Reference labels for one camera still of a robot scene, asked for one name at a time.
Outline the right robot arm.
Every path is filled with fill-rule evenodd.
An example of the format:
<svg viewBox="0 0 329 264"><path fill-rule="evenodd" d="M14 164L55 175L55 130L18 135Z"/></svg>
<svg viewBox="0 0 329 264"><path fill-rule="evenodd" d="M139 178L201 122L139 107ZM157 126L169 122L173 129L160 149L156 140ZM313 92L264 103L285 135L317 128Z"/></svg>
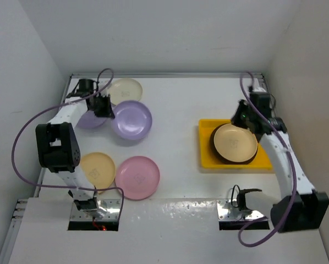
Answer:
<svg viewBox="0 0 329 264"><path fill-rule="evenodd" d="M237 195L239 210L259 211L280 233L318 229L329 206L327 194L318 192L303 172L283 120L272 116L270 93L249 86L246 96L231 123L256 136L272 164L281 198L275 200L260 189L242 189Z"/></svg>

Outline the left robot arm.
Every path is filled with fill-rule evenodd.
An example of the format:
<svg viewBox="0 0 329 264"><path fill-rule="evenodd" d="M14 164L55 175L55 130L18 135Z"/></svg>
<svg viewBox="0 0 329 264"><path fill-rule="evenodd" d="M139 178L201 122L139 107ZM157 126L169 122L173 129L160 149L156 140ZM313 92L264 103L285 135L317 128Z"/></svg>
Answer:
<svg viewBox="0 0 329 264"><path fill-rule="evenodd" d="M76 208L94 218L102 218L107 210L79 167L80 148L74 128L85 113L97 118L114 119L111 97L93 95L98 90L91 79L81 79L65 99L65 106L46 124L36 129L36 143L40 165L61 178L68 187Z"/></svg>

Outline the pink plastic plate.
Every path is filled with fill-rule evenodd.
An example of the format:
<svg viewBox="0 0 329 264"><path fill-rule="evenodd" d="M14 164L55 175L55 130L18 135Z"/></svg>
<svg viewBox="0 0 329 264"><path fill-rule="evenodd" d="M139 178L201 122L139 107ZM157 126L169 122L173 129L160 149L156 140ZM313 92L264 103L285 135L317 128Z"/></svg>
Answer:
<svg viewBox="0 0 329 264"><path fill-rule="evenodd" d="M143 200L154 194L160 183L157 164L145 156L126 159L117 169L115 184L130 200Z"/></svg>

